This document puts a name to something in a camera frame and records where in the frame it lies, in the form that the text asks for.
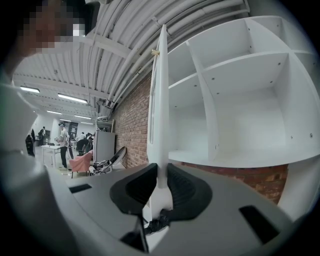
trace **red brick wall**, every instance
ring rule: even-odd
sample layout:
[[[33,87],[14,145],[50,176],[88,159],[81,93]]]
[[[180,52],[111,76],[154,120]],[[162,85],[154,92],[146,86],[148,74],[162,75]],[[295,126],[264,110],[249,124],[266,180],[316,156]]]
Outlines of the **red brick wall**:
[[[126,168],[148,163],[147,131],[151,73],[132,90],[112,114],[115,120],[115,146],[126,147],[122,164]]]
[[[288,174],[287,164],[262,168],[222,168],[185,162],[181,164],[242,181],[276,204],[280,200]]]
[[[125,146],[126,168],[148,163],[147,130],[151,74],[141,81],[112,114],[115,120],[116,150]],[[182,163],[186,166],[238,179],[275,202],[279,202],[287,178],[287,165],[264,168],[220,168]]]

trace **white ceiling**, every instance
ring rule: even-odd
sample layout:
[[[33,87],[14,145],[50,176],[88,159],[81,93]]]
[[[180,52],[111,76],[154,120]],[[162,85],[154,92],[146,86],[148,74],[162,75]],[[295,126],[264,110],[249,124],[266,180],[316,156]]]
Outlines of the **white ceiling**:
[[[114,0],[101,5],[96,28],[70,50],[24,59],[14,84],[40,90],[23,92],[35,109],[58,111],[73,121],[85,120],[74,115],[94,120],[97,101],[114,107],[151,71],[151,49],[163,24],[171,50],[203,30],[247,17],[248,11],[246,0]],[[88,104],[62,100],[58,93]]]

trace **pink chair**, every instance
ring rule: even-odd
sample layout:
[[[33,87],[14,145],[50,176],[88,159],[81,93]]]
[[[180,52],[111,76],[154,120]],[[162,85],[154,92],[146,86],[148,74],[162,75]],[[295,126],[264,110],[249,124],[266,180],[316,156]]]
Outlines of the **pink chair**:
[[[74,172],[85,172],[87,175],[87,172],[89,171],[90,167],[90,161],[94,154],[93,150],[90,150],[88,153],[86,153],[83,156],[77,156],[75,159],[70,159],[69,163],[72,169],[72,175],[71,179],[74,177]]]

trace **white shelving unit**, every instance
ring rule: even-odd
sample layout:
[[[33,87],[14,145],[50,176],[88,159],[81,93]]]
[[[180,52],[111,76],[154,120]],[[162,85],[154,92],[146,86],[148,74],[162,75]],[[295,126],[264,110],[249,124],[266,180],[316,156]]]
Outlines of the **white shelving unit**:
[[[169,158],[257,168],[320,154],[319,57],[277,16],[230,21],[168,54]]]

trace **floor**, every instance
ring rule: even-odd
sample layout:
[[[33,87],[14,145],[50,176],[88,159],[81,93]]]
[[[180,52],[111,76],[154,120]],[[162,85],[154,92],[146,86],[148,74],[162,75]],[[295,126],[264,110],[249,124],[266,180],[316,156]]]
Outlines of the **floor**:
[[[77,155],[78,155],[78,151],[74,150],[73,151],[73,157],[75,158]],[[40,146],[36,146],[35,147],[35,159],[38,160],[38,161],[42,161],[42,149],[41,149]],[[66,163],[67,163],[68,169],[70,169],[71,167],[69,165],[68,154],[66,154]],[[51,155],[49,153],[45,153],[44,154],[44,164],[46,166],[48,166],[49,168],[53,168],[52,157],[51,157]],[[55,165],[56,165],[56,171],[61,173],[61,175],[63,176],[64,179],[66,179],[66,180],[71,179],[72,172],[70,170],[62,171],[62,170],[58,169],[59,167],[63,167],[62,160],[61,160],[61,157],[60,157],[60,153],[55,155]],[[123,170],[123,169],[125,169],[125,167],[121,163],[117,164],[117,166],[113,167],[114,171],[120,171],[120,170]],[[85,172],[74,172],[73,173],[73,179],[80,178],[80,177],[85,177],[85,176],[86,176]]]

